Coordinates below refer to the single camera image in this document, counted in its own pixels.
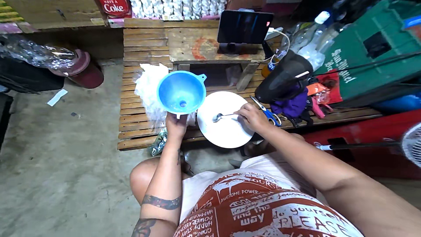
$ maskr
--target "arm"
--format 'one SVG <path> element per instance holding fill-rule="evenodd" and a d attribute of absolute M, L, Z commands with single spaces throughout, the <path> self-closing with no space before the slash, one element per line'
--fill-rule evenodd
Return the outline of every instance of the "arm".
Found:
<path fill-rule="evenodd" d="M 133 237 L 173 236 L 181 211 L 180 145 L 186 132 L 187 115 L 177 120 L 168 113 L 168 137 L 156 171 L 141 204 L 140 219 Z"/>
<path fill-rule="evenodd" d="M 365 236 L 421 233 L 421 212 L 385 186 L 338 158 L 275 128 L 250 104 L 236 113 L 243 115 L 246 125 L 268 140 L 300 175 L 322 192 L 331 207 Z"/>

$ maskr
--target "scissors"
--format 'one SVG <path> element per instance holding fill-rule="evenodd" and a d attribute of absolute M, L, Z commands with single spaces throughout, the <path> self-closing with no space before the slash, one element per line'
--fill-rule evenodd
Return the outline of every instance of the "scissors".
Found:
<path fill-rule="evenodd" d="M 278 115 L 270 112 L 269 110 L 267 110 L 261 103 L 259 103 L 259 101 L 256 100 L 256 98 L 254 98 L 253 96 L 250 96 L 250 98 L 256 102 L 256 104 L 258 106 L 260 106 L 260 108 L 263 110 L 263 113 L 266 115 L 267 119 L 273 123 L 273 125 L 280 127 L 282 125 L 282 121 L 281 119 L 278 117 Z"/>

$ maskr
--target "wooden pallet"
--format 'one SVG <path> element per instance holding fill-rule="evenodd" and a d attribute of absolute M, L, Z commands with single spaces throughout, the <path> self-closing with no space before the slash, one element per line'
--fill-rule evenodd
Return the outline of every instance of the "wooden pallet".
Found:
<path fill-rule="evenodd" d="M 134 94 L 135 83 L 133 76 L 140 69 L 140 63 L 159 63 L 172 68 L 168 52 L 168 30 L 172 28 L 217 28 L 218 21 L 190 20 L 184 22 L 163 22 L 162 20 L 129 19 L 124 29 L 124 71 L 121 87 L 120 125 L 118 138 L 121 140 L 117 148 L 121 151 L 146 148 L 152 144 L 157 135 L 149 128 L 148 118 L 139 96 Z M 270 44 L 276 48 L 280 44 L 279 38 L 271 40 Z M 250 95 L 254 95 L 257 86 L 264 79 L 261 76 L 260 65 L 246 89 L 238 92 L 236 86 L 208 86 L 207 95 L 216 91 L 230 91 L 239 94 L 248 102 L 255 104 Z M 335 109 L 323 120 L 313 115 L 314 124 L 329 124 L 379 117 L 381 114 L 372 109 Z M 283 122 L 283 129 L 293 128 L 289 121 Z M 184 142 L 206 140 L 199 127 L 189 127 Z"/>

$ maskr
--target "coke sign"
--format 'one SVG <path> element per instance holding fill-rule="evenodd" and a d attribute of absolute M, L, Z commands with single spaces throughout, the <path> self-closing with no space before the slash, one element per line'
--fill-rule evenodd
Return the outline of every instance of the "coke sign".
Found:
<path fill-rule="evenodd" d="M 112 16 L 122 16 L 129 12 L 127 0 L 99 0 L 105 13 Z"/>

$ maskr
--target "hand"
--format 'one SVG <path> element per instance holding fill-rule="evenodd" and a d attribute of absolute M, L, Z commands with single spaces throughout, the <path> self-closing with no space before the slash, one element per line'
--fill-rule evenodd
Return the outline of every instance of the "hand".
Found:
<path fill-rule="evenodd" d="M 244 104 L 241 106 L 240 110 L 234 113 L 244 116 L 246 118 L 244 119 L 244 123 L 248 126 L 248 128 L 257 133 L 261 133 L 262 131 L 273 127 L 263 111 L 259 110 L 250 103 Z"/>
<path fill-rule="evenodd" d="M 174 140 L 181 143 L 187 128 L 187 114 L 181 115 L 180 119 L 177 119 L 177 115 L 167 112 L 167 118 L 165 119 L 167 125 L 168 140 Z"/>

